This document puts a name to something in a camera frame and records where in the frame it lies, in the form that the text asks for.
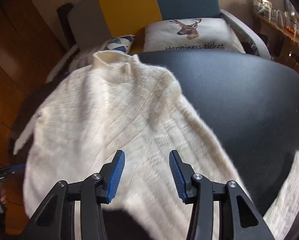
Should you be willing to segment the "white deer print pillow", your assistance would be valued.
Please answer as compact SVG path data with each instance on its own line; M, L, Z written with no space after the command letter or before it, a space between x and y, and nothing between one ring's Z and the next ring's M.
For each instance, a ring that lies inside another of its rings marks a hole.
M146 26L144 52L184 49L245 53L233 29L222 18L165 20Z

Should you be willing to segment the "wooden shelf with jars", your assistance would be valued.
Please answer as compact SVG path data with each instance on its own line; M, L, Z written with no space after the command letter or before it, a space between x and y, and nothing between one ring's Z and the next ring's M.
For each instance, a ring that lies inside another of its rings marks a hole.
M270 5L267 0L253 0L254 14L280 36L280 41L272 48L274 61L299 74L299 20L286 11L271 8Z

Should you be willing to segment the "black sofa leg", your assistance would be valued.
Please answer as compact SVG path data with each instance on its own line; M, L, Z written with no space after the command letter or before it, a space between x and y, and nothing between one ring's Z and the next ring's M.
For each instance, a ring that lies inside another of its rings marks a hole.
M72 8L73 8L72 3L66 3L57 9L57 15L58 15L58 19L60 21L60 25L62 27L66 41L70 48L76 44L75 37L73 35L73 32L72 32L70 24L69 24L69 20L68 20L68 15L69 15L69 12L72 10Z

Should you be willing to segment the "grey yellow blue sofa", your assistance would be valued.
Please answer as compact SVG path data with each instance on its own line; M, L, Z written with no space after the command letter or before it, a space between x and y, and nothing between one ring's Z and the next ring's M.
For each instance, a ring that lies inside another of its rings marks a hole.
M46 81L57 77L78 51L99 47L110 38L135 35L154 22L184 18L223 18L244 37L252 54L270 58L262 39L245 23L220 9L218 0L81 0L73 4L68 15L76 44L51 70Z

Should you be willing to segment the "blue triangle pattern pillow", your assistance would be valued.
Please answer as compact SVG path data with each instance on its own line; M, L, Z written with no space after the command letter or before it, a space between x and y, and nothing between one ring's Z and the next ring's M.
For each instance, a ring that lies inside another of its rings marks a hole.
M134 35L124 35L116 38L112 38L104 50L114 50L120 51L122 53L128 54L134 42Z

